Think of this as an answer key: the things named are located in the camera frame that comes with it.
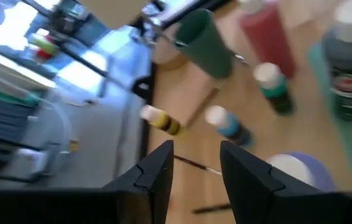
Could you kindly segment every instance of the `green cup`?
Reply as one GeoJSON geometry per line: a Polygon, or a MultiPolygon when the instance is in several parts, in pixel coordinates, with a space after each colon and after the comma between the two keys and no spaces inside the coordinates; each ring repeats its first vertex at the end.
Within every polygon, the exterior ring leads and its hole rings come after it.
{"type": "Polygon", "coordinates": [[[227,78],[231,74],[231,52],[216,29],[211,11],[197,9],[185,16],[175,33],[174,44],[213,78],[227,78]]]}

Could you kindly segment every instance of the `wooden table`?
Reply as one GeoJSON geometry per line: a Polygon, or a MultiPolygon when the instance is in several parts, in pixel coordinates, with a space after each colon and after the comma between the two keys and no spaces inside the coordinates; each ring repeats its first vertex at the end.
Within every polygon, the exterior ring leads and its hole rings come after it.
{"type": "MultiPolygon", "coordinates": [[[[288,5],[289,0],[281,3],[282,11],[287,10],[284,16],[291,12],[287,21],[296,22],[294,18],[300,16],[297,9],[288,5]]],[[[232,2],[215,12],[216,25],[226,44],[255,65],[257,60],[236,22],[239,14],[241,10],[232,2]]],[[[297,105],[292,116],[276,116],[253,80],[251,69],[236,62],[233,75],[220,83],[220,91],[208,104],[221,105],[232,111],[254,133],[252,150],[261,159],[291,151],[310,154],[327,166],[339,189],[352,190],[352,173],[338,132],[306,61],[307,49],[320,39],[329,24],[328,15],[315,20],[304,18],[300,24],[287,25],[299,65],[295,78],[289,82],[297,105]]],[[[184,124],[191,123],[184,135],[175,138],[176,155],[220,170],[219,147],[223,137],[205,122],[202,113],[195,116],[217,85],[219,83],[188,62],[177,70],[157,74],[154,106],[166,110],[184,124]]],[[[151,129],[149,149],[155,149],[166,139],[171,137],[151,129]]],[[[206,215],[191,213],[195,208],[227,202],[221,177],[175,161],[167,223],[235,223],[231,210],[206,215]]]]}

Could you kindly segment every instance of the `cable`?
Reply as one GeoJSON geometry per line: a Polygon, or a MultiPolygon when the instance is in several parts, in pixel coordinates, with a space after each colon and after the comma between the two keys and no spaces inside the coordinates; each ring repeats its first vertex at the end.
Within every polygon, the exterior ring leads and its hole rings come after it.
{"type": "MultiPolygon", "coordinates": [[[[61,110],[57,105],[53,104],[52,102],[49,102],[41,97],[38,97],[35,94],[31,94],[31,92],[29,90],[25,90],[13,83],[10,83],[9,81],[3,80],[2,78],[0,78],[0,82],[7,85],[8,87],[11,87],[15,90],[21,91],[22,93],[28,94],[30,96],[32,96],[33,98],[42,101],[46,104],[48,104],[49,106],[51,106],[53,108],[53,110],[58,114],[58,117],[61,120],[62,123],[62,128],[63,128],[63,141],[62,141],[62,145],[64,146],[68,146],[70,143],[70,139],[72,136],[72,127],[71,127],[71,122],[69,120],[69,118],[64,114],[64,111],[61,110]]],[[[69,154],[70,150],[69,147],[67,147],[68,150],[67,151],[60,151],[59,154],[69,154]]]]}

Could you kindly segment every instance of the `purple object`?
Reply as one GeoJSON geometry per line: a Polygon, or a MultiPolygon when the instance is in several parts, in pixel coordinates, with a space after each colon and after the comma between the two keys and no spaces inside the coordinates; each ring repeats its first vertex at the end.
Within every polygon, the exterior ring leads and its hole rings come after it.
{"type": "Polygon", "coordinates": [[[302,161],[308,167],[314,177],[314,187],[316,187],[318,190],[329,192],[336,189],[331,174],[320,161],[301,152],[289,152],[286,154],[302,161]]]}

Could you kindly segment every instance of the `red paint bottle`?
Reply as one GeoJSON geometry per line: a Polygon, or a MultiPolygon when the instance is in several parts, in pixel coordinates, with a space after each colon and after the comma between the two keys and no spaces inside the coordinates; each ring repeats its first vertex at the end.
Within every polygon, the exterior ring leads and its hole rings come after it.
{"type": "Polygon", "coordinates": [[[244,14],[239,24],[261,62],[278,65],[292,78],[296,64],[282,25],[276,0],[239,0],[244,14]]]}

